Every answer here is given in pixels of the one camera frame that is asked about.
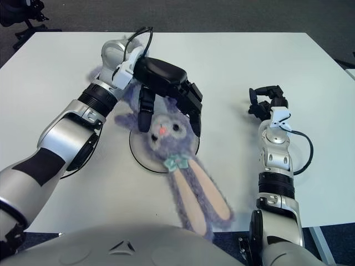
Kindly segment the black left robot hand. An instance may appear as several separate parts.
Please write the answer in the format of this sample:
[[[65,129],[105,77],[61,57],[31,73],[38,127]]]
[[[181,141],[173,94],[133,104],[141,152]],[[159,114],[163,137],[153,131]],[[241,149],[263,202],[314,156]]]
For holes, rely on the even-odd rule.
[[[184,69],[165,61],[143,57],[134,67],[134,78],[141,83],[138,98],[138,129],[148,132],[154,114],[155,96],[169,97],[175,106],[189,116],[197,137],[201,135],[202,92],[188,81]]]

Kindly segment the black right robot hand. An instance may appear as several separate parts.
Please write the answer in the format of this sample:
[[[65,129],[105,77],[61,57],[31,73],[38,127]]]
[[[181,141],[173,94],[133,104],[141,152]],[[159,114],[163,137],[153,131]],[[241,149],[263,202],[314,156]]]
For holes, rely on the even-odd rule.
[[[258,102],[257,97],[267,96],[271,102]],[[272,107],[286,107],[288,108],[288,101],[283,96],[283,91],[279,85],[264,86],[258,89],[249,88],[250,107],[248,114],[254,115],[261,121],[269,120],[271,118]]]

